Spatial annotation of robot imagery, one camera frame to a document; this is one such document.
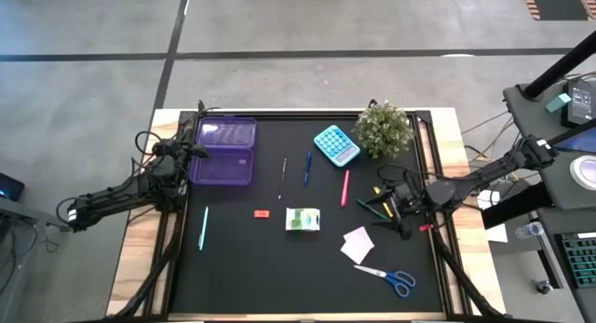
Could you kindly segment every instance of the red eraser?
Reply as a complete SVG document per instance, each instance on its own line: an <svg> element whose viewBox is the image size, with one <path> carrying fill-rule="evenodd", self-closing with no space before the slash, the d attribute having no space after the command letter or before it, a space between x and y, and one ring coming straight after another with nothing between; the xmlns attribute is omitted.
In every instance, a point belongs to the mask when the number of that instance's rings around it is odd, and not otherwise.
<svg viewBox="0 0 596 323"><path fill-rule="evenodd" d="M269 210L255 210L254 218L269 218Z"/></svg>

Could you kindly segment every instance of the gray floor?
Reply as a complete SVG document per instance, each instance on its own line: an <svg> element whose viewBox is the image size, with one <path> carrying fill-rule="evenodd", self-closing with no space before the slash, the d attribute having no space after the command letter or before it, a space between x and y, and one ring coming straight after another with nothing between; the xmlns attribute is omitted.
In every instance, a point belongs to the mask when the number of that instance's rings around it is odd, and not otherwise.
<svg viewBox="0 0 596 323"><path fill-rule="evenodd" d="M0 0L0 54L166 52L180 0ZM587 21L535 21L523 0L191 0L180 52L302 49L571 47ZM505 111L501 91L557 56L177 61L164 107L354 107L369 99L453 106L462 129ZM596 69L596 60L580 70ZM27 184L23 203L53 213L61 199L123 180L132 139L147 128L163 61L0 62L0 171ZM486 145L506 117L466 134ZM511 128L495 156L511 145ZM33 254L21 322L102 317L124 219L50 235ZM495 258L510 314L574 321L568 293L536 296L539 261Z"/></svg>

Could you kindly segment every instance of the green marker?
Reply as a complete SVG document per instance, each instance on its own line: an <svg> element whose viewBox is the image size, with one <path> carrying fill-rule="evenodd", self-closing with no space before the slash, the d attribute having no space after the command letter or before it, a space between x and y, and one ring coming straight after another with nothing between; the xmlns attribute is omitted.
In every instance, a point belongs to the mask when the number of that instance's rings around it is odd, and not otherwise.
<svg viewBox="0 0 596 323"><path fill-rule="evenodd" d="M358 204L367 209L368 211L372 212L373 214L379 216L380 218L382 218L383 220L388 220L389 218L387 216L385 216L384 214L380 213L379 211L375 210L373 207L367 205L366 203L364 203L362 200L357 199L356 202L358 202Z"/></svg>

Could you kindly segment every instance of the green plant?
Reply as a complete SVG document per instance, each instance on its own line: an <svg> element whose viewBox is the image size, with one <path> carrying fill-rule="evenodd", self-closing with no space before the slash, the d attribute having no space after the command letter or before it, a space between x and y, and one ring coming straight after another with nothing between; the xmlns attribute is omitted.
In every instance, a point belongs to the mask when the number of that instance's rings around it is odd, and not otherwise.
<svg viewBox="0 0 596 323"><path fill-rule="evenodd" d="M379 155L396 157L399 151L408 150L408 141L413 138L410 120L389 101L362 112L352 132L373 159Z"/></svg>

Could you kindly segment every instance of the pen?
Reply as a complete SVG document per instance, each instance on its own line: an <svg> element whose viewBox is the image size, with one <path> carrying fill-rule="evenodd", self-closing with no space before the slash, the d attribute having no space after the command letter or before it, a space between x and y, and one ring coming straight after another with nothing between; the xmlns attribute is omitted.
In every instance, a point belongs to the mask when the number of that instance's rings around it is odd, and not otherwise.
<svg viewBox="0 0 596 323"><path fill-rule="evenodd" d="M373 214L375 214L375 215L379 216L380 218L382 218L382 219L384 219L384 220L387 220L387 219L388 219L388 217L387 217L387 216L385 216L384 214L382 214L382 213L380 213L379 211L375 210L373 207L371 207L371 206L367 205L367 204L366 204L366 203L364 203L362 200L356 200L356 202L358 202L358 204L359 204L361 207L363 207L363 208L367 209L368 211L372 212Z"/></svg>
<svg viewBox="0 0 596 323"><path fill-rule="evenodd" d="M308 152L306 156L306 171L305 171L305 187L308 184L308 172L310 171L310 163L313 161L313 153Z"/></svg>
<svg viewBox="0 0 596 323"><path fill-rule="evenodd" d="M288 162L288 158L283 158L283 168L281 169L281 182L279 183L278 200L281 199L281 193L283 192L283 179L286 177L286 163L287 162Z"/></svg>
<svg viewBox="0 0 596 323"><path fill-rule="evenodd" d="M377 194L377 195L381 194L381 189L379 187L375 186L372 189L374 190L375 194ZM391 212L391 209L389 208L387 203L383 202L383 208L385 208L385 211L387 212L387 215L389 215L389 217L393 217L393 213Z"/></svg>
<svg viewBox="0 0 596 323"><path fill-rule="evenodd" d="M203 250L203 244L205 244L205 229L207 229L207 215L209 215L209 207L205 207L205 215L203 215L203 230L201 230L201 236L198 238L198 250Z"/></svg>
<svg viewBox="0 0 596 323"><path fill-rule="evenodd" d="M344 177L344 190L342 191L342 207L347 206L347 184L350 181L350 171L347 170L345 172L345 177Z"/></svg>

